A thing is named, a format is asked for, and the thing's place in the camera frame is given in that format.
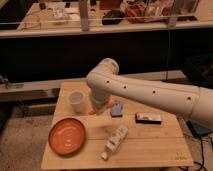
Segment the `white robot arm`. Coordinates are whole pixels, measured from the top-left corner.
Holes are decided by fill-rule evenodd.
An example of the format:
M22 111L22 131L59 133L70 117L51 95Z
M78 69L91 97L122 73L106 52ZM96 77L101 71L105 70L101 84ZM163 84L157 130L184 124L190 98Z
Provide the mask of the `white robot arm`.
M213 129L213 90L198 86L132 79L118 74L111 58L103 59L86 77L96 108L111 95L124 97L197 122Z

